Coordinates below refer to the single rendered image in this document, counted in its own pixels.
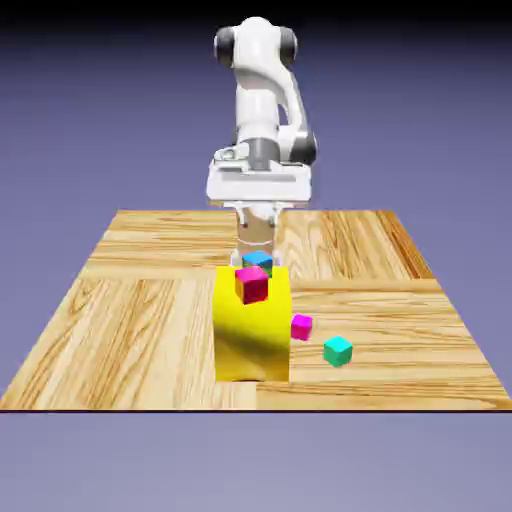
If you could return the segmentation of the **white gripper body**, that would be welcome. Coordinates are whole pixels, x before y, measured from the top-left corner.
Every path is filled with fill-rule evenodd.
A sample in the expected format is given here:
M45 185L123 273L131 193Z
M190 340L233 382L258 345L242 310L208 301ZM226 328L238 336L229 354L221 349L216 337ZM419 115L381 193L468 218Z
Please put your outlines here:
M269 170L254 171L246 160L212 160L206 195L217 203L307 203L312 195L311 168L271 161Z

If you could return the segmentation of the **small blue cube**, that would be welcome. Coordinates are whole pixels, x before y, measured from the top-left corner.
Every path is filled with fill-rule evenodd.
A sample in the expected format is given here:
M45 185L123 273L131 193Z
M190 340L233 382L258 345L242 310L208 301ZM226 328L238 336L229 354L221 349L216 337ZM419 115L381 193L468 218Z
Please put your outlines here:
M273 258L263 250L246 252L242 255L242 266L258 266L267 274L268 277L271 277L273 271Z

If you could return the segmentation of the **small magenta cube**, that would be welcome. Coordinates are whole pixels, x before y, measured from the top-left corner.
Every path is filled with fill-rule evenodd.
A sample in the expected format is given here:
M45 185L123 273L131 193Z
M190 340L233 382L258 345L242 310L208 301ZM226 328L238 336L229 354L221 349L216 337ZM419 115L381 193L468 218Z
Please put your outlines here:
M313 327L311 316L295 314L291 321L291 337L296 340L307 341Z

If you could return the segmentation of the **small teal cube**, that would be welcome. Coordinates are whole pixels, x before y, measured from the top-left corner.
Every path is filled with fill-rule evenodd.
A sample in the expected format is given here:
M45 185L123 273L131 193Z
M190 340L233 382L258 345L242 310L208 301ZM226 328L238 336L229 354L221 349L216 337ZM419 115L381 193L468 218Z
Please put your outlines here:
M340 367L349 363L352 359L353 346L341 336L335 336L324 342L324 360L333 367Z

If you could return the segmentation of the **large yellow box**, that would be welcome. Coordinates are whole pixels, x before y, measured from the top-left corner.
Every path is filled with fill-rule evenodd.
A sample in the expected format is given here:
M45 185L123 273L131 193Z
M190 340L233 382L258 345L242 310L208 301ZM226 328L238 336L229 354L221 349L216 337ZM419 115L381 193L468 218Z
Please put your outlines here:
M243 304L231 266L216 269L212 298L216 379L220 382L289 380L292 298L288 269L276 267L268 298Z

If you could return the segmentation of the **small red cube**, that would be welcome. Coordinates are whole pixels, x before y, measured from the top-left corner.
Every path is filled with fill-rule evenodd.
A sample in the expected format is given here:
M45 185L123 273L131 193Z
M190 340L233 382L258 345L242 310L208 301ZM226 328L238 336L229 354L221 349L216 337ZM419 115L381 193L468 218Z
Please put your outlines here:
M235 271L235 292L244 305L268 298L268 275L257 265Z

